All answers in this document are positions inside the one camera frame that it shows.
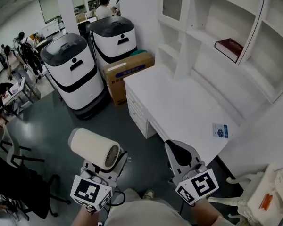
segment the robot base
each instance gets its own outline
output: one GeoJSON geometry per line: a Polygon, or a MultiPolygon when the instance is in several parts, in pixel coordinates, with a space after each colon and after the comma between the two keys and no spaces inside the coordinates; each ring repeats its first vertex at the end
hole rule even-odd
{"type": "Polygon", "coordinates": [[[80,110],[72,110],[73,113],[81,120],[88,119],[89,117],[96,114],[102,108],[104,108],[110,101],[110,94],[105,86],[103,91],[99,94],[95,100],[91,101],[87,106],[80,110]]]}

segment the orange object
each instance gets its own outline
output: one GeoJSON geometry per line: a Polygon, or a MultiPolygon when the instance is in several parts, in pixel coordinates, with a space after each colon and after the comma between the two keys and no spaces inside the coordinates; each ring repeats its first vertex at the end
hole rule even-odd
{"type": "Polygon", "coordinates": [[[269,206],[270,206],[270,203],[273,199],[273,196],[270,195],[270,194],[265,194],[264,198],[263,198],[263,201],[261,202],[261,205],[259,207],[259,209],[263,209],[264,211],[267,211],[269,206]]]}

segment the speaker grille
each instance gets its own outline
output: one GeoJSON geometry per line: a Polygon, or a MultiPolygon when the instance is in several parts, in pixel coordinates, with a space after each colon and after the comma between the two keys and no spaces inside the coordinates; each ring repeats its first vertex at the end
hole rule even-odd
{"type": "Polygon", "coordinates": [[[117,160],[119,148],[117,145],[113,145],[107,155],[107,158],[105,160],[105,166],[106,167],[112,167],[115,161],[117,160]]]}

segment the red book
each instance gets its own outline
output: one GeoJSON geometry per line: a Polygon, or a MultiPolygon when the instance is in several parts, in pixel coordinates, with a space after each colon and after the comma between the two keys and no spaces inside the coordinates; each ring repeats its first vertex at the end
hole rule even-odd
{"type": "Polygon", "coordinates": [[[242,53],[243,46],[233,39],[220,40],[215,43],[215,49],[219,50],[229,59],[237,62],[240,54],[242,53]]]}

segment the shoe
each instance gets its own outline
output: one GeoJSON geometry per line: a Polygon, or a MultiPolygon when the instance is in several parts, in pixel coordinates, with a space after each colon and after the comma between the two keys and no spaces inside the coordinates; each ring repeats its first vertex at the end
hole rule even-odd
{"type": "Polygon", "coordinates": [[[142,199],[152,199],[152,198],[154,198],[154,191],[151,189],[147,190],[142,197],[142,199]]]}

